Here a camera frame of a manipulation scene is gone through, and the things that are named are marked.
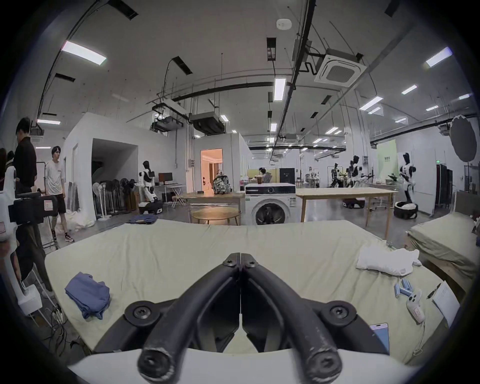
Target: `black shorts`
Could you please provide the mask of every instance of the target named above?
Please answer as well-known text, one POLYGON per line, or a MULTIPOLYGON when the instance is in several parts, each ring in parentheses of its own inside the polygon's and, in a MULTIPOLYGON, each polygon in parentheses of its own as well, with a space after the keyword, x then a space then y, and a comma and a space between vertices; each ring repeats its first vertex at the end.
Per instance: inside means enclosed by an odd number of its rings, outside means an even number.
POLYGON ((67 212, 67 208, 65 207, 65 199, 63 198, 63 194, 55 195, 57 198, 57 203, 59 206, 59 213, 67 212))

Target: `washing machine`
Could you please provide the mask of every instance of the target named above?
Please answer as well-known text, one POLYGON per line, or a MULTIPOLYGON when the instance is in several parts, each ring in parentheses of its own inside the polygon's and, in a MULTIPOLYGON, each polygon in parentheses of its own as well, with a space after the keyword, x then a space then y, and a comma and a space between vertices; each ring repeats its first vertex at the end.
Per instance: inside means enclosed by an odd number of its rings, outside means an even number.
POLYGON ((298 200, 294 184, 247 184, 242 222, 246 225, 299 223, 301 204, 298 200))

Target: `washing machine door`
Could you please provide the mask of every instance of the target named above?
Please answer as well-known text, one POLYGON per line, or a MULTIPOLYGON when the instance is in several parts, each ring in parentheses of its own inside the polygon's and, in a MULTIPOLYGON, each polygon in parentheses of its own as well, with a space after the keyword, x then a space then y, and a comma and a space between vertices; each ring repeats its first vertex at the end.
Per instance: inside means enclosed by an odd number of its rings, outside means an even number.
POLYGON ((281 200, 264 199, 252 210, 254 225, 284 224, 290 219, 290 210, 281 200))

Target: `bed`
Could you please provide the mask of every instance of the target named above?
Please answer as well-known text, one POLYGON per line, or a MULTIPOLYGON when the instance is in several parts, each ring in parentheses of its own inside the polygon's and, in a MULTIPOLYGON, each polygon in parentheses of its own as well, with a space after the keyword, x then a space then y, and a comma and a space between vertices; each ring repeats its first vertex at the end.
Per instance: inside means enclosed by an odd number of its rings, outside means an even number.
POLYGON ((450 286, 458 285, 468 291, 480 266, 480 248, 475 245, 477 235, 472 233, 473 220, 469 215, 480 211, 480 197, 457 191, 453 212, 435 220, 415 225, 407 231, 405 247, 418 249, 426 266, 450 286))
MULTIPOLYGON (((395 298, 396 277, 355 268, 364 244, 387 247, 380 238, 343 220, 259 227, 158 220, 148 226, 125 224, 75 242, 50 253, 45 264, 59 304, 91 349, 128 304, 174 299, 230 253, 245 252, 304 298, 345 300, 368 324, 388 323, 391 355, 407 362, 423 327, 409 314, 406 296, 395 298), (103 320, 84 320, 65 294, 65 286, 79 271, 110 287, 111 304, 103 320)), ((425 267, 414 267, 408 278, 424 292, 441 281, 425 267)), ((427 318, 425 342, 443 317, 431 300, 424 300, 422 306, 427 318)), ((239 330, 226 352, 255 349, 239 330)))

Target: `white towel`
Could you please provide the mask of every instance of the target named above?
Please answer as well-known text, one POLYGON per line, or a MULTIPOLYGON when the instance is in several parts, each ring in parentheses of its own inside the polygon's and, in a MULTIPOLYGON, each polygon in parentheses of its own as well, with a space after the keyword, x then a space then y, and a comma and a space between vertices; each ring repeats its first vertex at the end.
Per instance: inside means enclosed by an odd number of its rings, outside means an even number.
POLYGON ((406 276, 413 272, 413 265, 420 266, 419 250, 407 251, 397 249, 388 251, 378 246, 363 246, 360 248, 358 269, 373 269, 392 276, 406 276))

